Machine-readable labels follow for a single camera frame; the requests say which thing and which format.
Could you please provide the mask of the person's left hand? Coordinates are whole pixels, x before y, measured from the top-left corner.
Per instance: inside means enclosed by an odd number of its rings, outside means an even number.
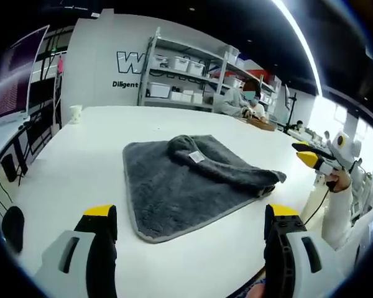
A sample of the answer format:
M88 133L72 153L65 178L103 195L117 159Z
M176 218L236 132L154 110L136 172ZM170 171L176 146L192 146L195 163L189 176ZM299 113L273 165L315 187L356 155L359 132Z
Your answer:
M263 298L265 292L265 278L257 281L249 290L246 298Z

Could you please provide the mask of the person's right hand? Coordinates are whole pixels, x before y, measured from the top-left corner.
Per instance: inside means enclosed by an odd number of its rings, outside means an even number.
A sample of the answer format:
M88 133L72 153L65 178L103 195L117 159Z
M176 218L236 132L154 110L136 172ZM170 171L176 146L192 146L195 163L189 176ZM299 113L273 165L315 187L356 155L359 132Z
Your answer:
M325 176L326 185L331 192L337 193L346 190L351 185L351 177L345 170L332 170Z

